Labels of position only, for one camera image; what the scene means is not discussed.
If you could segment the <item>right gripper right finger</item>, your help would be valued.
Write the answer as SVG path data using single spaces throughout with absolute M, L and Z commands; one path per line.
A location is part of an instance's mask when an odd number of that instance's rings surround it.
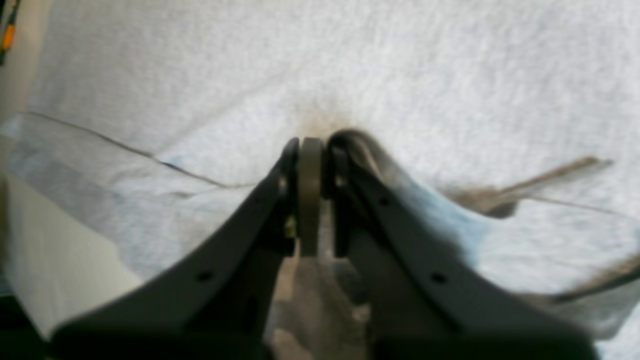
M 584 331 L 535 309 L 457 259 L 350 155 L 326 146 L 333 252 L 359 274 L 370 306 L 368 360 L 594 360 Z

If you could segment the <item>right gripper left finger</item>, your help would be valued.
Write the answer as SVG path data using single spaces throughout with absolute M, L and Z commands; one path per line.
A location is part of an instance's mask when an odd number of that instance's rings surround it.
M 293 137 L 268 175 L 190 255 L 60 326 L 55 360 L 272 360 L 263 341 L 284 258 L 314 256 L 323 142 Z

